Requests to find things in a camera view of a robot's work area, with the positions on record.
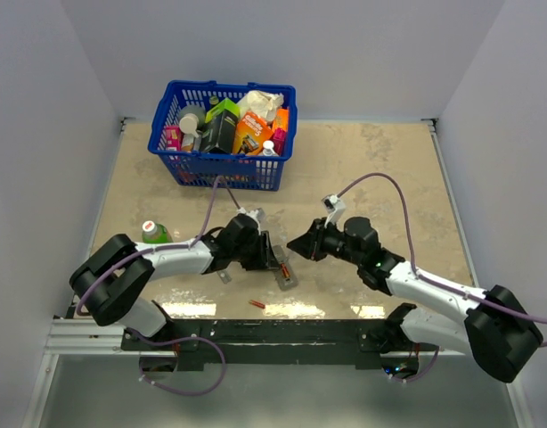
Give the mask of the white grey remote control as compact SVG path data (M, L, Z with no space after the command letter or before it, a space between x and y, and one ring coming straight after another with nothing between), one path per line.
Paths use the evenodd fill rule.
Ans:
M279 267L273 272L278 287L283 292L295 288L298 285L298 278L284 249L280 245L275 245L273 254L279 264Z

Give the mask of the grey battery cover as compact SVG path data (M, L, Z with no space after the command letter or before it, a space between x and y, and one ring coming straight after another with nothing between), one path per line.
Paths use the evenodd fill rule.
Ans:
M219 276L220 280L224 283L224 284L228 284L232 281L232 278L231 276L229 275L229 273L226 271L226 270L221 270L221 271L218 271L217 272L217 275Z

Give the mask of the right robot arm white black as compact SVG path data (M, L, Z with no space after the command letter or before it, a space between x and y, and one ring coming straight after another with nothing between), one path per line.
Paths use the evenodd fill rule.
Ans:
M374 291L415 302L416 308L402 307L387 319L385 338L395 350L413 343L454 350L473 357L494 379L511 383L543 344L541 331L511 291L426 279L382 246L368 218L352 217L342 229L317 218L287 247L305 259L332 256L348 262Z

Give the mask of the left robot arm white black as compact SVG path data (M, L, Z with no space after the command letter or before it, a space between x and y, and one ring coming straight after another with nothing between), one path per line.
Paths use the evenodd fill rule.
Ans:
M120 323L152 349L163 350L173 339L171 318L141 297L145 285L171 276L213 274L233 262L247 271L281 267L256 210L242 210L226 226L182 243L136 243L125 234L113 235L75 270L69 285L79 297L77 312L86 309L99 326Z

